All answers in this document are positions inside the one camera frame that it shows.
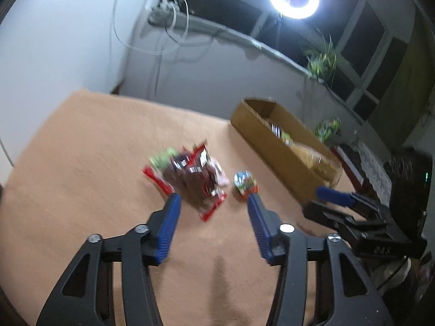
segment green snack package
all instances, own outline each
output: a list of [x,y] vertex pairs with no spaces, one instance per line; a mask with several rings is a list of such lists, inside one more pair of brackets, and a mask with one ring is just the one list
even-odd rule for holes
[[169,165],[170,159],[178,154],[174,148],[168,148],[163,153],[150,157],[151,165],[158,170]]
[[281,140],[288,146],[293,143],[293,140],[291,139],[290,135],[288,133],[285,133],[284,131],[281,132]]
[[340,127],[341,121],[339,118],[324,120],[314,129],[314,136],[316,136],[320,142],[325,142],[333,133],[337,133]]

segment blue gripper pad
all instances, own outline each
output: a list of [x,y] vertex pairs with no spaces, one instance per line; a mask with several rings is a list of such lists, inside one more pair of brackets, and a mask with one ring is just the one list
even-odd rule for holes
[[332,202],[342,207],[353,207],[355,204],[350,194],[335,191],[324,186],[319,186],[316,189],[316,196],[323,201]]
[[278,234],[279,226],[282,224],[281,219],[275,212],[264,207],[260,196],[256,193],[249,195],[247,211],[262,258],[269,265],[275,265],[276,256],[273,252],[272,239]]
[[157,265],[163,262],[169,254],[175,228],[181,210],[181,197],[179,194],[170,194],[162,210],[153,212],[147,225],[155,241],[155,261]]

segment white wall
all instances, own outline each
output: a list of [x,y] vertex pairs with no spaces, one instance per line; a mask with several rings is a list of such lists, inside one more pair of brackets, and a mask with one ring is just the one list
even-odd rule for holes
[[[119,0],[129,42],[145,0]],[[112,36],[113,0],[17,0],[0,25],[0,136],[13,161],[49,114],[79,88],[110,92],[125,48]]]
[[[209,35],[189,33],[184,47],[163,57],[130,51],[121,94],[230,118],[245,96],[273,97],[314,128],[321,120],[339,116],[350,138],[359,127],[326,88],[294,67],[266,56],[255,47]],[[142,12],[133,45],[146,50],[172,48],[164,29],[151,27]]]

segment black device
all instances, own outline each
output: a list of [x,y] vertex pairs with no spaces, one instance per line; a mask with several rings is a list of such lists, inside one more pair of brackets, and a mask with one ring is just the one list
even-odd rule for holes
[[366,221],[357,221],[353,216],[317,201],[311,201],[303,208],[305,218],[336,230],[350,244],[356,256],[369,259],[403,259],[405,256],[419,259],[423,256],[427,241],[420,236],[406,236],[390,209],[380,202],[326,187],[319,187],[316,195],[366,218]]
[[[148,266],[160,265],[168,255],[180,206],[180,196],[171,194],[162,210],[125,235],[91,235],[55,285],[36,326],[114,326],[113,262],[122,262],[127,326],[162,326]],[[258,194],[249,196],[248,213],[262,257],[281,266],[267,326],[304,324],[308,261],[317,261],[313,325],[393,325],[369,276],[338,234],[305,235],[264,208]]]
[[421,236],[432,181],[432,156],[412,147],[391,155],[391,215],[411,239]]

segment metal screw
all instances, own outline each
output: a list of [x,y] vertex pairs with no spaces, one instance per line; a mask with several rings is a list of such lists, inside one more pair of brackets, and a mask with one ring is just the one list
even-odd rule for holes
[[279,226],[279,230],[281,230],[283,233],[293,233],[294,226],[292,226],[291,224],[281,224]]
[[328,235],[328,239],[333,243],[336,243],[341,240],[341,236],[338,235],[337,233],[331,233]]
[[146,233],[148,230],[149,228],[145,224],[139,224],[136,228],[134,228],[136,233]]
[[101,240],[101,235],[100,234],[92,234],[89,238],[88,241],[90,243],[98,243]]

